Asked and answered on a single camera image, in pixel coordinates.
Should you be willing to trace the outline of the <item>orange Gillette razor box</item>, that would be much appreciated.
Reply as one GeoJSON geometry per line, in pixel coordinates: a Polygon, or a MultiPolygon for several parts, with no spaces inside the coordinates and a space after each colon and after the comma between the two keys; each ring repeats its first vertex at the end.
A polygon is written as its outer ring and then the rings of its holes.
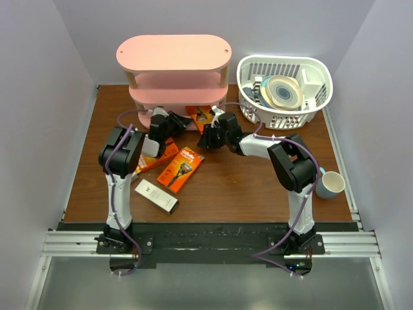
{"type": "Polygon", "coordinates": [[[168,138],[166,140],[166,148],[160,158],[152,158],[149,156],[140,155],[135,173],[140,174],[141,172],[147,172],[162,163],[166,163],[168,160],[171,160],[178,152],[179,149],[174,143],[173,138],[168,138]]]}
{"type": "Polygon", "coordinates": [[[177,194],[203,161],[202,155],[184,147],[157,177],[157,181],[177,194]]]}
{"type": "Polygon", "coordinates": [[[211,123],[214,118],[214,111],[208,105],[186,106],[185,109],[201,134],[203,133],[204,125],[211,123]]]}

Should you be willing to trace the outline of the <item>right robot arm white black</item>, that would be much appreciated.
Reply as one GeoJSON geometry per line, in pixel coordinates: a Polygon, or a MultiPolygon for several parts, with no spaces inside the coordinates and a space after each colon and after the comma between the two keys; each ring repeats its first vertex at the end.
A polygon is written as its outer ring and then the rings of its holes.
{"type": "Polygon", "coordinates": [[[286,235],[255,257],[273,251],[286,241],[296,254],[310,247],[310,239],[316,235],[312,196],[319,181],[319,165],[300,135],[277,137],[243,132],[235,114],[224,112],[216,114],[213,121],[204,126],[197,146],[206,150],[226,146],[240,156],[270,160],[279,183],[288,192],[290,218],[286,235]]]}

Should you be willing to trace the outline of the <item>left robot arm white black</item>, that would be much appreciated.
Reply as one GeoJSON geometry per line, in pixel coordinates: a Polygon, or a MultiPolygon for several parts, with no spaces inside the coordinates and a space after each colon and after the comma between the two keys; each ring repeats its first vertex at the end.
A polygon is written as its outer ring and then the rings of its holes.
{"type": "Polygon", "coordinates": [[[100,246],[119,253],[138,248],[132,237],[130,186],[140,156],[161,158],[167,148],[167,140],[184,132],[192,123],[190,118],[172,111],[167,112],[160,107],[149,112],[152,116],[148,132],[136,129],[133,124],[125,126],[121,122],[124,115],[138,114],[140,110],[120,114],[117,125],[98,156],[108,185],[108,217],[103,233],[97,240],[100,246]]]}

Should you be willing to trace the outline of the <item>grey white razor box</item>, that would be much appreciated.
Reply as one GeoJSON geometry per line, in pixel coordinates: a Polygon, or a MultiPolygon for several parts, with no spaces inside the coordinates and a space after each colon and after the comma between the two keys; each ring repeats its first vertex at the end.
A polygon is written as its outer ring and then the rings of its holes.
{"type": "Polygon", "coordinates": [[[179,205],[177,198],[164,190],[161,190],[147,180],[141,180],[134,190],[168,214],[172,214],[179,205]]]}

